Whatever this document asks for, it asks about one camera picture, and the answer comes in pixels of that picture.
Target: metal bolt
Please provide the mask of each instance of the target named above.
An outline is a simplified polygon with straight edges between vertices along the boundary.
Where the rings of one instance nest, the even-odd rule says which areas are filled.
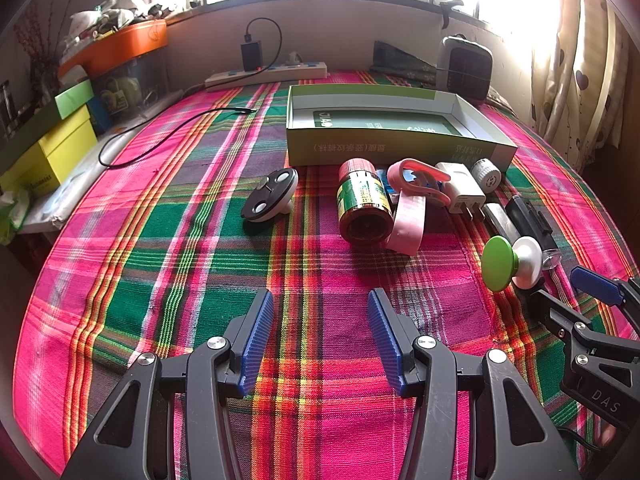
[[[207,346],[212,350],[220,350],[221,348],[224,348],[225,345],[226,339],[220,336],[211,337],[207,341]]]
[[[156,360],[156,356],[151,352],[145,352],[138,356],[138,364],[143,366],[149,366],[153,361]]]
[[[420,348],[434,348],[436,346],[436,340],[430,335],[421,335],[418,338],[418,346]]]
[[[494,363],[500,364],[507,360],[507,354],[500,349],[494,348],[493,350],[489,350],[489,359]]]

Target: yellow box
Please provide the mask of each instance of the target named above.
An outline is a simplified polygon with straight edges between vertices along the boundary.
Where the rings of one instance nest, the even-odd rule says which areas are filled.
[[[24,186],[36,198],[50,193],[96,142],[89,110],[83,105],[23,153],[0,176],[0,187],[9,190]]]

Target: white plug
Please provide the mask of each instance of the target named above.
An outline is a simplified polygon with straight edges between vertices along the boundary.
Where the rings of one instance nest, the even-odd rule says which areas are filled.
[[[449,212],[466,213],[469,219],[473,219],[472,211],[475,211],[484,219],[480,208],[484,205],[486,196],[466,166],[455,162],[439,162],[436,168],[451,176],[451,180],[442,183],[442,192],[451,200]]]

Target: windowsill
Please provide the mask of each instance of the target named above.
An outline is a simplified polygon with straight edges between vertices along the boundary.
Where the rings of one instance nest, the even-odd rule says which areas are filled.
[[[222,2],[216,2],[214,4],[208,4],[205,6],[196,7],[195,9],[185,10],[184,12],[178,12],[173,16],[168,17],[166,21],[167,21],[167,25],[173,25],[175,23],[183,22],[184,20],[190,20],[191,18],[195,18],[196,16],[199,16],[201,14],[206,14],[207,12],[213,12],[215,10],[228,9],[229,7],[258,4],[263,2],[274,2],[274,1],[276,0],[224,0]],[[405,7],[413,7],[414,9],[421,9],[429,12],[435,12],[436,14],[442,14],[442,9],[440,8],[440,6],[435,4],[430,4],[427,2],[421,2],[420,0],[368,0],[368,1],[400,5]],[[452,20],[468,23],[469,25],[482,28],[483,30],[487,30],[495,34],[494,30],[491,28],[491,25],[489,23],[483,22],[482,20],[478,20],[477,18],[474,18],[473,16],[469,16],[468,14],[464,14],[462,12],[458,12],[454,10],[450,13],[449,17]]]

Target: blue ribbed pad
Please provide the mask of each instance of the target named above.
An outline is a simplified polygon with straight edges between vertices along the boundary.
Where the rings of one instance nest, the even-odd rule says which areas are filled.
[[[584,267],[575,267],[575,269],[571,271],[571,277],[569,279],[572,286],[586,292],[604,304],[622,304],[624,298],[620,293],[618,285],[592,270],[585,269]]]
[[[406,386],[402,373],[402,354],[386,320],[378,295],[373,290],[369,293],[367,311],[369,326],[373,332],[373,339],[376,342],[382,366],[385,369],[386,380],[398,395],[401,395]]]
[[[239,388],[244,396],[252,393],[255,381],[258,379],[260,364],[264,356],[264,349],[269,340],[271,325],[273,324],[273,295],[270,292],[264,297],[260,312],[255,319],[251,335],[242,352],[242,367],[240,371]]]

